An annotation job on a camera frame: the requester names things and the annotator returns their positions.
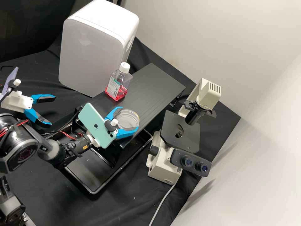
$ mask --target black cloth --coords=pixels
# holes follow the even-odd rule
[[[129,56],[131,72],[154,63],[170,76],[186,86],[183,95],[191,92],[195,84],[176,70],[149,48],[135,39]],[[33,55],[4,62],[0,65],[19,66],[18,77],[22,80],[20,90],[25,95],[50,93],[57,96],[53,103],[41,103],[34,108],[56,126],[62,125],[60,118],[68,116],[74,108],[89,100],[76,91],[62,86],[58,81],[58,58],[43,51]],[[0,74],[4,82],[9,68]],[[174,108],[177,112],[180,103]],[[200,155],[212,160],[221,148],[240,117],[218,103],[215,107],[218,117],[214,126],[210,117],[204,117],[200,123],[208,124],[201,131]],[[163,121],[162,111],[146,129],[153,133]],[[97,195],[89,196],[69,181],[64,174],[55,170],[50,164],[34,155],[19,169],[9,175],[15,194],[27,207],[27,213],[37,225],[148,225],[158,204],[170,186],[147,176],[145,166],[148,148],[138,154],[107,186]],[[200,177],[183,171],[174,190],[169,194],[161,207],[153,225],[170,225],[187,198],[195,188]]]

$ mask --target white power cable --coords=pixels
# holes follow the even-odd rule
[[[165,195],[165,196],[163,197],[163,199],[161,200],[161,202],[160,202],[160,204],[159,204],[159,206],[158,206],[158,208],[157,208],[157,210],[156,210],[156,212],[155,212],[155,214],[154,214],[153,218],[151,219],[150,224],[149,224],[148,226],[151,226],[151,225],[152,225],[152,223],[153,223],[155,217],[157,216],[157,213],[158,213],[160,207],[162,206],[164,200],[166,199],[166,197],[168,196],[168,194],[173,190],[173,188],[175,187],[175,185],[176,185],[176,183],[178,182],[178,180],[179,180],[179,178],[177,179],[177,181],[173,184],[173,186],[169,189],[169,191],[166,193],[166,195]]]

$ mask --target pink liquid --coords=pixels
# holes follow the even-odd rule
[[[115,98],[115,97],[111,96],[111,95],[107,92],[107,88],[108,88],[108,87],[106,87],[106,90],[105,90],[106,94],[108,94],[108,95],[109,95],[112,99],[114,99],[115,101],[118,101],[118,100],[120,100],[121,98],[124,98],[124,96],[128,93],[128,90],[127,90],[126,88],[124,88],[124,87],[121,85],[120,88],[119,88],[119,90],[118,90],[117,96],[116,96],[116,98]]]

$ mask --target mint green smartphone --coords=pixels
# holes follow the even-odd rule
[[[116,134],[108,133],[104,119],[92,104],[86,103],[78,118],[102,148],[107,148],[115,140]]]

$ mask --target microscope stage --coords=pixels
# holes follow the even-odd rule
[[[200,124],[188,125],[185,118],[166,110],[160,136],[170,147],[190,153],[200,149]]]

